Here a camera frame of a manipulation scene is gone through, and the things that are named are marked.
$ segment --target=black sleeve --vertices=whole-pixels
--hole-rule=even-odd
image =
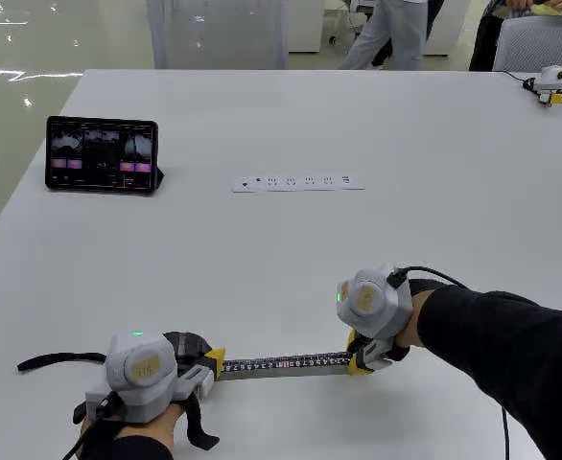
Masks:
[[[562,311],[505,292],[442,287],[417,330],[524,425],[546,458],[562,459]]]
[[[170,451],[153,438],[129,436],[96,449],[90,460],[173,460]]]

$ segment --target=person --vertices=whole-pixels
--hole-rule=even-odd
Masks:
[[[377,0],[373,15],[356,38],[340,70],[370,66],[379,50],[391,38],[395,70],[418,70],[428,23],[428,0]]]
[[[426,39],[431,36],[431,31],[433,30],[433,23],[438,12],[441,11],[443,3],[445,0],[428,0],[428,19],[426,24]],[[379,67],[384,65],[386,60],[392,56],[394,49],[392,47],[392,40],[389,39],[386,44],[379,50],[377,56],[375,56],[371,62],[373,67]]]
[[[562,311],[434,280],[410,280],[410,291],[413,313],[395,345],[425,347],[468,374],[526,428],[547,459],[562,460]],[[181,413],[172,404],[81,460],[172,460]]]
[[[509,7],[511,17],[521,17],[531,15],[530,7],[533,5],[533,0],[491,0],[488,3],[477,29],[475,47],[469,64],[471,72],[492,72],[494,68],[494,58],[503,25],[503,19],[496,16],[494,12],[503,5]],[[545,2],[545,5],[562,12],[562,0],[550,0]]]

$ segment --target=white cabinet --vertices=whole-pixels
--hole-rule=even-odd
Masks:
[[[317,52],[325,0],[288,0],[288,48],[291,52]]]

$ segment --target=white device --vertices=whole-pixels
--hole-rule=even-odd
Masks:
[[[534,79],[535,91],[562,90],[562,65],[551,65],[541,69],[541,75]]]
[[[196,364],[177,375],[176,353],[161,333],[140,331],[113,336],[105,361],[104,380],[85,392],[87,417],[96,418],[96,408],[116,391],[125,410],[111,420],[145,424],[166,410],[172,401],[185,401],[193,392],[204,398],[213,385],[208,367]]]
[[[373,339],[375,347],[369,350],[373,356],[392,348],[394,337],[405,328],[413,312],[409,281],[392,287],[386,280],[394,270],[392,265],[360,270],[337,286],[339,319]]]

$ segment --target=measuring tape blade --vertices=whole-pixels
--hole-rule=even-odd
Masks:
[[[219,380],[347,374],[347,366],[351,356],[350,353],[337,352],[317,355],[229,359],[223,362]]]

